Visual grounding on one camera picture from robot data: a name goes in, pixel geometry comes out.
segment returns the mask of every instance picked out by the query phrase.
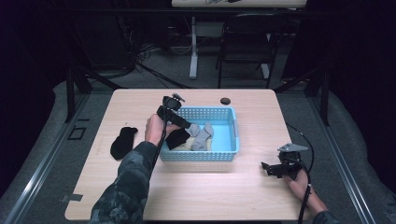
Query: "blue basket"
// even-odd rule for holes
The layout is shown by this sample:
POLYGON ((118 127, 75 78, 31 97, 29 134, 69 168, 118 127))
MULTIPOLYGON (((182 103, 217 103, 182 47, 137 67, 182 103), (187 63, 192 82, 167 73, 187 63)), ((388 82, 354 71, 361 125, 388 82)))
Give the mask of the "blue basket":
POLYGON ((229 106, 182 106, 177 114, 204 127, 210 122, 214 130, 210 151, 170 150, 166 142, 160 152, 163 161, 232 161, 239 151, 239 133, 235 111, 229 106))

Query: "camouflage jacket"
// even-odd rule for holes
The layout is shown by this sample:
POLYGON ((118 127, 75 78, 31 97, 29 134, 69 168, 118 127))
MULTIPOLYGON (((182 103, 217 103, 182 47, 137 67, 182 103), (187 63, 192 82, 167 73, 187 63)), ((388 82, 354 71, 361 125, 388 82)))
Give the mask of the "camouflage jacket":
POLYGON ((319 212, 312 222, 313 224, 340 224, 341 222, 329 211, 319 212))
POLYGON ((123 158, 116 180, 93 206, 89 223, 143 223, 156 150, 142 142, 123 158))

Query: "table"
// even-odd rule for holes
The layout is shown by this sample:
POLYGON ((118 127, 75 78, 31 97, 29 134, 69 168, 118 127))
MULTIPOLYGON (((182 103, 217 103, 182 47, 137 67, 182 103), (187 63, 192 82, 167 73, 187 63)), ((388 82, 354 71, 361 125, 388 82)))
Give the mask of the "table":
POLYGON ((261 162, 279 164, 277 149, 290 142, 271 90, 117 90, 109 102, 65 217, 87 220, 117 176, 110 147, 122 127, 136 127, 134 146, 144 140, 147 118, 163 97, 177 92, 184 106, 221 106, 228 97, 236 113, 240 151, 233 161, 162 161, 150 180, 145 220, 296 220, 301 203, 282 179, 268 176, 261 162))
MULTIPOLYGON (((172 7, 249 7, 249 8, 301 8, 305 7, 306 0, 172 0, 172 7)), ((190 79, 197 78, 198 67, 198 53, 196 45, 197 23, 195 17, 191 18, 191 64, 190 64, 190 79)), ((268 65, 262 64, 262 74, 268 77, 268 65)))

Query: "hand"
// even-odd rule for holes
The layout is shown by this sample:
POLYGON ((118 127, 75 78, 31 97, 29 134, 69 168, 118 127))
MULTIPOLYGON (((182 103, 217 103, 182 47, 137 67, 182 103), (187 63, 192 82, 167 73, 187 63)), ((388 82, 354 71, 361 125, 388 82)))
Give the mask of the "hand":
POLYGON ((306 187, 308 186, 308 176, 305 170, 300 170, 295 180, 291 179, 288 175, 284 175, 283 179, 288 183, 294 195, 302 201, 305 196, 306 187))
MULTIPOLYGON (((284 175, 283 179, 288 183, 294 195, 302 201, 305 196, 306 187, 308 186, 308 176, 305 170, 300 170, 295 180, 291 179, 288 175, 284 175)), ((314 216, 319 212, 328 210, 323 201, 315 193, 313 187, 311 187, 307 205, 311 208, 314 216)))
MULTIPOLYGON (((175 124, 170 124, 166 126, 166 136, 169 135, 174 130, 179 129, 180 127, 175 124)), ((158 146, 161 141, 161 137, 163 136, 163 120, 156 114, 151 115, 146 124, 145 131, 145 141, 158 146)))

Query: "wrist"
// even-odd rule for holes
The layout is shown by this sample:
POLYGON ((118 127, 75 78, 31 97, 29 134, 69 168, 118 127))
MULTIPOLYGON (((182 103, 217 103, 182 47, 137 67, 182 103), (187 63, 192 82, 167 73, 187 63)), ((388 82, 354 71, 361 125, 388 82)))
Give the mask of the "wrist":
POLYGON ((324 204, 324 202, 318 197, 315 192, 309 195, 307 205, 314 216, 316 216, 320 212, 328 211, 326 204, 324 204))
POLYGON ((157 138, 149 138, 146 140, 146 142, 150 142, 157 147, 160 144, 160 140, 161 139, 157 139, 157 138))

